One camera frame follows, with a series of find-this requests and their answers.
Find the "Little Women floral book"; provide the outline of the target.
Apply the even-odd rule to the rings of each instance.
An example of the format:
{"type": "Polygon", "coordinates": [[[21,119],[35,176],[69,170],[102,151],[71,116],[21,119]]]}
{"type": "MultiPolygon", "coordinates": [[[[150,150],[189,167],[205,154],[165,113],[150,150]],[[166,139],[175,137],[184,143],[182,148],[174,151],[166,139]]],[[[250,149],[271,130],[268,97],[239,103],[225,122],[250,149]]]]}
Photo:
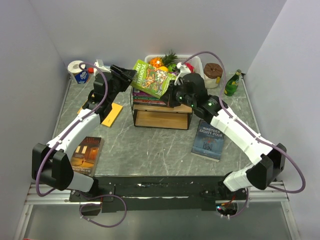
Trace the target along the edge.
{"type": "Polygon", "coordinates": [[[149,106],[149,107],[162,107],[162,108],[172,108],[170,106],[167,106],[165,104],[153,104],[148,102],[134,102],[134,106],[149,106]]]}

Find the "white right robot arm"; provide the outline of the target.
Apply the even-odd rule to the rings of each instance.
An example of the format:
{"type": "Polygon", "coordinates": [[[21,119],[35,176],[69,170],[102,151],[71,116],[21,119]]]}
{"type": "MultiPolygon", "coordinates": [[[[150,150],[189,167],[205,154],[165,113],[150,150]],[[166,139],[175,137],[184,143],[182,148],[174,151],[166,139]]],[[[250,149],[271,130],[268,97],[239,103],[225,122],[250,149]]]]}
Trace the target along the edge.
{"type": "Polygon", "coordinates": [[[266,141],[240,120],[221,98],[208,94],[204,79],[198,73],[170,80],[160,99],[171,107],[192,108],[196,116],[223,132],[249,158],[250,166],[227,174],[218,187],[223,199],[228,200],[237,190],[248,187],[265,190],[283,171],[286,148],[281,143],[274,145],[266,141]]]}

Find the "green 65-Storey Treehouse book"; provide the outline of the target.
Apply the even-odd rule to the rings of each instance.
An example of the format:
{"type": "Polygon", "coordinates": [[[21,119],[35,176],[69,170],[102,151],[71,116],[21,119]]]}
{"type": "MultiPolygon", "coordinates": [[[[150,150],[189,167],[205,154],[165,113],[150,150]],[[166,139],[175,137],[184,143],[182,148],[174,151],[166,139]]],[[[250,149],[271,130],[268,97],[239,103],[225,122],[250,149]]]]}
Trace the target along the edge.
{"type": "Polygon", "coordinates": [[[169,72],[154,67],[140,59],[135,63],[136,71],[131,86],[160,99],[168,90],[170,82],[175,82],[176,76],[169,72]]]}

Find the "green back-cover Treehouse book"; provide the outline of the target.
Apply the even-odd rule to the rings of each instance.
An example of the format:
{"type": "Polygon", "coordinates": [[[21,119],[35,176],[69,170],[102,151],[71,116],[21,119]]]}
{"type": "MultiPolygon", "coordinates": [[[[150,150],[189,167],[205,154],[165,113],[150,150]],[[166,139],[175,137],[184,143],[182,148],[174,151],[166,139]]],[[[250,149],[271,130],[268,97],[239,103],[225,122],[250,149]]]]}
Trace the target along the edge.
{"type": "Polygon", "coordinates": [[[160,102],[161,100],[156,98],[156,97],[147,97],[147,96],[133,96],[134,100],[138,100],[138,101],[156,101],[156,102],[160,102]]]}

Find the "purple back-cover Treehouse book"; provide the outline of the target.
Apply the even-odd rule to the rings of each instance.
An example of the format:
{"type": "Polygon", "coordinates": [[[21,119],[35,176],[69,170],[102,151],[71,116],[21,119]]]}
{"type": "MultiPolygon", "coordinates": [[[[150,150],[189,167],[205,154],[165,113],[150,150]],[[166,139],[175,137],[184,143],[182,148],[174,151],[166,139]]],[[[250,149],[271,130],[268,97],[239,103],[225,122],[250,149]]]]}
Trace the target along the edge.
{"type": "Polygon", "coordinates": [[[148,93],[146,93],[146,92],[143,92],[142,90],[139,90],[139,89],[137,89],[137,88],[135,88],[135,87],[132,89],[132,95],[133,95],[133,96],[155,97],[155,98],[159,99],[158,97],[153,96],[153,95],[150,95],[150,94],[148,94],[148,93]]]}

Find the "red 13-Storey Treehouse book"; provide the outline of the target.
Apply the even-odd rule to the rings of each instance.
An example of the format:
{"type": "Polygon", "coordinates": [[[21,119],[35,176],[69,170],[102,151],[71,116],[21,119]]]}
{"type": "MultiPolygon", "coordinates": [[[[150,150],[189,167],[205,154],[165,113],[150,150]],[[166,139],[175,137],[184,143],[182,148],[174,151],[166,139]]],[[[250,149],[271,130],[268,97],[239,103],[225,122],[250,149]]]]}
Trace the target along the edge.
{"type": "Polygon", "coordinates": [[[146,99],[134,99],[133,102],[135,104],[142,104],[142,105],[155,105],[155,106],[166,106],[167,105],[163,101],[146,100],[146,99]]]}

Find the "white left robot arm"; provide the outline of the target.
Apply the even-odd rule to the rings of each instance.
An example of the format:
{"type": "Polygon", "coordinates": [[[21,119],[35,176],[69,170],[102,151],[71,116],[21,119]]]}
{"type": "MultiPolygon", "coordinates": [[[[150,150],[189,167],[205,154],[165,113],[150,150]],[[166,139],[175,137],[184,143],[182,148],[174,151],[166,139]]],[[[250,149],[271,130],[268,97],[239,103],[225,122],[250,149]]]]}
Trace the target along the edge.
{"type": "Polygon", "coordinates": [[[54,139],[46,144],[38,143],[32,149],[31,176],[40,197],[46,196],[40,191],[40,184],[53,190],[79,191],[88,201],[99,195],[98,180],[74,171],[70,160],[84,138],[108,116],[116,96],[127,90],[137,72],[116,65],[111,65],[106,72],[99,67],[96,70],[93,90],[77,117],[54,139]]]}

